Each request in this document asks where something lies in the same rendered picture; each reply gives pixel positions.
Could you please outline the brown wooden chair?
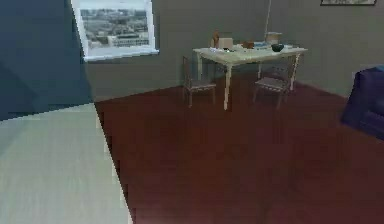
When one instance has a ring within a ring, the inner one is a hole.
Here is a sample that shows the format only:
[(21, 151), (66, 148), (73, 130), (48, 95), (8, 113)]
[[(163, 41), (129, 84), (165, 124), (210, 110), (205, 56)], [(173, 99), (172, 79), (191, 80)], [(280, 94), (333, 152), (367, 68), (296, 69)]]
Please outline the brown wooden chair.
[(188, 107), (193, 105), (193, 94), (202, 91), (212, 92), (212, 102), (216, 103), (216, 84), (210, 80), (194, 80), (191, 75), (190, 60), (183, 56), (183, 94), (182, 98), (188, 97)]
[(277, 94), (276, 109), (281, 106), (282, 99), (287, 99), (290, 88), (293, 86), (296, 72), (296, 57), (288, 56), (284, 67), (272, 67), (256, 82), (252, 101), (255, 102), (258, 92), (266, 90)]

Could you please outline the white dining table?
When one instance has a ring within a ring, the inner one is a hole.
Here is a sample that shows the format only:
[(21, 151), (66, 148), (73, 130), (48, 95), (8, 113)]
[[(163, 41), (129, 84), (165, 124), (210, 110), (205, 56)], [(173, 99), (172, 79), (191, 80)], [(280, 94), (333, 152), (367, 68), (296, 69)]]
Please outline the white dining table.
[(297, 66), (300, 56), (306, 52), (305, 48), (289, 48), (288, 50), (282, 50), (280, 52), (273, 52), (270, 49), (245, 49), (240, 47), (233, 48), (230, 52), (220, 50), (216, 48), (197, 48), (193, 52), (196, 54), (197, 59), (197, 72), (198, 79), (203, 77), (203, 60), (207, 59), (215, 63), (221, 64), (225, 67), (225, 88), (224, 88), (224, 103), (223, 107), (227, 110), (230, 106), (231, 97), (231, 79), (232, 70), (235, 66), (243, 64), (258, 63), (257, 77), (261, 79), (262, 63), (265, 61), (288, 58), (292, 59), (287, 70), (288, 79), (280, 90), (281, 93), (288, 93), (294, 90), (294, 82)]

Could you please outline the white floor lamp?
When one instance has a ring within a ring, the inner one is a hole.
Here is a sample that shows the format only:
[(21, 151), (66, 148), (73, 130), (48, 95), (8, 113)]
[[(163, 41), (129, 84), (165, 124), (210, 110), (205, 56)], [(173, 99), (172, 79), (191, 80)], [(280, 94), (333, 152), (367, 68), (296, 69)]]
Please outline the white floor lamp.
[(268, 9), (267, 9), (267, 15), (266, 15), (266, 22), (265, 22), (264, 42), (267, 44), (270, 44), (270, 45), (278, 44), (280, 37), (282, 35), (281, 32), (274, 32), (274, 31), (268, 30), (271, 6), (272, 6), (272, 0), (268, 0)]

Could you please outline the white framed window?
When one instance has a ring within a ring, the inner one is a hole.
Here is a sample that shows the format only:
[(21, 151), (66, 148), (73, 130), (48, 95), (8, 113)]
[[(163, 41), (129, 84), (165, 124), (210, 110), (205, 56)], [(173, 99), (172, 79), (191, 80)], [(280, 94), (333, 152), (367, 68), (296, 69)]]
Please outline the white framed window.
[(70, 0), (86, 62), (158, 54), (152, 0)]

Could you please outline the dark blue sofa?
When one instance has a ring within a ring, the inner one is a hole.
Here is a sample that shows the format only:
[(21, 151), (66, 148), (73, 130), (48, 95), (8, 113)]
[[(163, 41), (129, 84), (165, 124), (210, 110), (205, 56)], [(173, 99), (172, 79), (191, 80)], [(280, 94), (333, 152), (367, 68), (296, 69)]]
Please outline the dark blue sofa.
[(341, 122), (384, 141), (384, 65), (355, 74)]

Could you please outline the dark framed wall picture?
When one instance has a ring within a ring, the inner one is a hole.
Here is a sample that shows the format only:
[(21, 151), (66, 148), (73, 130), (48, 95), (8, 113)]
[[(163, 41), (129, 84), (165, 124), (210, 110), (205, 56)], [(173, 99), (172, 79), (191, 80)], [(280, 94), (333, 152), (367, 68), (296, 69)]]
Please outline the dark framed wall picture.
[(321, 6), (374, 6), (377, 0), (320, 0)]

